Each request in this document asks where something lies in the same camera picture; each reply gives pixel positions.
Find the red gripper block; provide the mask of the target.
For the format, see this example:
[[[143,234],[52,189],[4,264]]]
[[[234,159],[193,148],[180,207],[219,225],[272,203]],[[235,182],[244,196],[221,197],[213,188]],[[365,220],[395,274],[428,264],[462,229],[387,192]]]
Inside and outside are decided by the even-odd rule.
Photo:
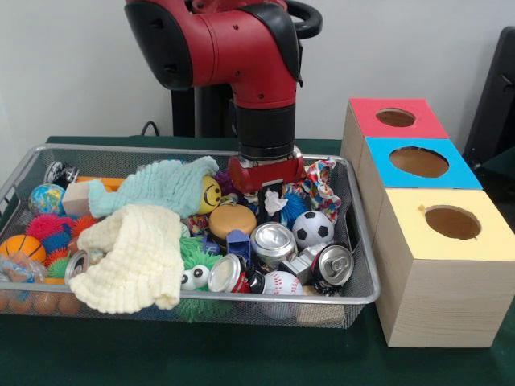
[[[275,183],[296,183],[304,175],[303,155],[299,149],[278,160],[252,161],[240,155],[232,156],[228,172],[235,188],[242,194],[258,192]]]

